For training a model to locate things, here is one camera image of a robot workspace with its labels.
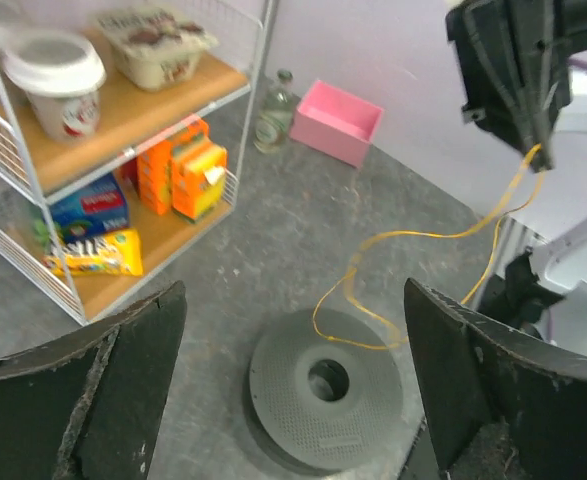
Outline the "pink plastic bin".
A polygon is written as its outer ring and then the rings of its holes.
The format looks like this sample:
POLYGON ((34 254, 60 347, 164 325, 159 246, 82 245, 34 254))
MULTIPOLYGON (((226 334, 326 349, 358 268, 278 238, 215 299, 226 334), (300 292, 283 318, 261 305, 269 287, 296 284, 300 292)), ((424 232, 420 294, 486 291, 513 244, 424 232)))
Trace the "pink plastic bin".
POLYGON ((297 106, 289 137, 359 169, 383 114, 382 107, 316 80, 297 106))

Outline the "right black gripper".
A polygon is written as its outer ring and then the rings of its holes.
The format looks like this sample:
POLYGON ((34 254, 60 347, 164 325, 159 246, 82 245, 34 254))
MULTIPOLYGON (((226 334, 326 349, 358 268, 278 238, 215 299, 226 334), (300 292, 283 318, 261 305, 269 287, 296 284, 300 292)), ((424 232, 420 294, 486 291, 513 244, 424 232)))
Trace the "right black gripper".
POLYGON ((445 17, 463 120, 523 154, 533 149, 532 173, 553 168, 551 136, 571 101, 558 19, 554 1, 460 1, 445 17))

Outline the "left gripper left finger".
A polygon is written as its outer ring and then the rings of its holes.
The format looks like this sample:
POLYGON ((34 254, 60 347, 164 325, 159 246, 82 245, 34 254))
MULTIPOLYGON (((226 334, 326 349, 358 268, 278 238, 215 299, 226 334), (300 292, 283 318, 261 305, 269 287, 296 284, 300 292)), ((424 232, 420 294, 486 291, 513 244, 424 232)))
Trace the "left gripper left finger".
POLYGON ((178 281, 0 358, 0 479, 147 478, 186 314, 178 281))

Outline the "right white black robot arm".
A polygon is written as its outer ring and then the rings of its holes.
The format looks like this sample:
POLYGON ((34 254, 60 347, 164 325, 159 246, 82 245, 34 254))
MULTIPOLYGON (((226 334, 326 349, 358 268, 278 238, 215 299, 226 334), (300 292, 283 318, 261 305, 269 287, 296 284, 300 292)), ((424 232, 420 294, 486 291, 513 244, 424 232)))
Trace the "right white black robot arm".
POLYGON ((443 29, 441 76, 486 135, 456 154, 447 192, 487 212, 529 159, 474 304, 587 355, 587 1, 451 1, 443 29))

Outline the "Chobani yogurt tub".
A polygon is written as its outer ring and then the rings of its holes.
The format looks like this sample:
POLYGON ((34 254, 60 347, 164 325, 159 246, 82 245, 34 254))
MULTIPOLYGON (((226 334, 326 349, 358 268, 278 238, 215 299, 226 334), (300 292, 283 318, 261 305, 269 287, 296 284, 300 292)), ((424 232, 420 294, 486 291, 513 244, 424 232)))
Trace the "Chobani yogurt tub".
POLYGON ((102 10, 92 23, 109 42, 119 72, 146 91, 190 80, 204 53, 219 45, 203 26, 161 5, 102 10))

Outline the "white lidded yogurt cup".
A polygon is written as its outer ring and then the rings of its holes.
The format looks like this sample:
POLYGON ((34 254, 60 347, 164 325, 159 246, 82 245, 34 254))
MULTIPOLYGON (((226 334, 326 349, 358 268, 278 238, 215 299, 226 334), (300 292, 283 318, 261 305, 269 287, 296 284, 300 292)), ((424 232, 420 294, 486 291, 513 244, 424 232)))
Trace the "white lidded yogurt cup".
POLYGON ((26 94, 49 138, 73 143, 96 133, 106 70, 86 37, 26 29, 4 47, 4 72, 26 94))

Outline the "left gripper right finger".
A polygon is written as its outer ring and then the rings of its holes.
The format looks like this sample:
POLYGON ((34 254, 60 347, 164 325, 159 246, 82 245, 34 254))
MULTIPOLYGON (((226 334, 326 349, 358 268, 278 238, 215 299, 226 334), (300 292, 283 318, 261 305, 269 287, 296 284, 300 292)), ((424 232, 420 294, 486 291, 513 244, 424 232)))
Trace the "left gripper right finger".
POLYGON ((408 279, 404 311, 440 478, 502 422, 532 479, 587 479, 587 356, 408 279))

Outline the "yellow orange sponge pack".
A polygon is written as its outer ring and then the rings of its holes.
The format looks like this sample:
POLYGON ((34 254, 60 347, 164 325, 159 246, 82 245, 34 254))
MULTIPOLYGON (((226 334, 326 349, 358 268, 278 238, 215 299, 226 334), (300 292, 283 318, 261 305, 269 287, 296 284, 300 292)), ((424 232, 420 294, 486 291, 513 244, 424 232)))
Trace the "yellow orange sponge pack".
POLYGON ((172 208, 197 222, 221 200, 227 149, 209 139, 191 141, 172 160, 172 208))

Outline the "blue snack box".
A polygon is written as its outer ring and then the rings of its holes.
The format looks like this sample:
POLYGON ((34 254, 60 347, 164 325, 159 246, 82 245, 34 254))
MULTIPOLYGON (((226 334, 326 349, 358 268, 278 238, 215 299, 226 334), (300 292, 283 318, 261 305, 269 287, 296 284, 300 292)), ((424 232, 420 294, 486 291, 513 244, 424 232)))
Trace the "blue snack box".
POLYGON ((54 203, 50 213, 64 243, 130 226, 126 197, 112 173, 54 203))

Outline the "yellow M&M candy bag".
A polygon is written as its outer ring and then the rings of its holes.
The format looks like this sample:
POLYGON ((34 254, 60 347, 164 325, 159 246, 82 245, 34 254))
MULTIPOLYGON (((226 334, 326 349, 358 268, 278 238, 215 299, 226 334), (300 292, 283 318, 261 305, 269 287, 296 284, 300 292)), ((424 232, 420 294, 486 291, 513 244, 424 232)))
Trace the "yellow M&M candy bag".
POLYGON ((51 244, 43 256, 43 265, 54 275, 63 276, 62 262, 72 276, 144 274, 141 239, 135 229, 75 240, 60 249, 51 244))

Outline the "clear glass bottle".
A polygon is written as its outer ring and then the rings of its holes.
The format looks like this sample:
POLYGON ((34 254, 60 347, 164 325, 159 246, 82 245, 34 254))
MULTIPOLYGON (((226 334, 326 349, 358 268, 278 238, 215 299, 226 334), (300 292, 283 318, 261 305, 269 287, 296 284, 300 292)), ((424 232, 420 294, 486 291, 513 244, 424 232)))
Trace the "clear glass bottle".
POLYGON ((293 121, 296 102, 290 91, 293 74, 277 71, 268 88, 255 122, 254 145, 262 153, 273 153, 283 146, 293 121))

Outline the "orange cracker box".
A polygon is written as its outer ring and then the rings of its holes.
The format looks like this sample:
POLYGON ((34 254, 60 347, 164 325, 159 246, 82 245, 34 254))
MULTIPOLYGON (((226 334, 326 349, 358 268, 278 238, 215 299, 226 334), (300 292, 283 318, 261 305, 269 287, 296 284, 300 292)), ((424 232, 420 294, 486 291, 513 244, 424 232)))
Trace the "orange cracker box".
POLYGON ((174 157, 192 142, 207 138, 209 125, 195 116, 187 126, 137 156, 140 201, 157 215, 172 208, 172 165, 174 157))

